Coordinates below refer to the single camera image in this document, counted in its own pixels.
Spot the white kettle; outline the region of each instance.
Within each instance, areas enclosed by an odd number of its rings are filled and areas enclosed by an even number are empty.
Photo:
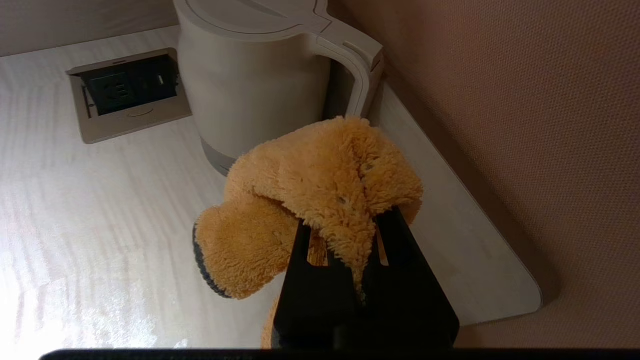
[[[330,17],[326,0],[174,0],[184,83],[203,149],[222,174],[256,145],[322,120],[330,59],[365,116],[382,46]]]

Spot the kettle base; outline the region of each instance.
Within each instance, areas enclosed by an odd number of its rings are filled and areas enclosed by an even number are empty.
[[[202,142],[202,150],[204,150],[205,156],[207,156],[207,160],[209,163],[215,168],[219,173],[224,175],[225,177],[229,174],[229,169],[234,165],[236,159],[229,158],[226,155],[223,155],[216,151],[216,149],[212,148],[203,138],[200,138],[200,142]]]

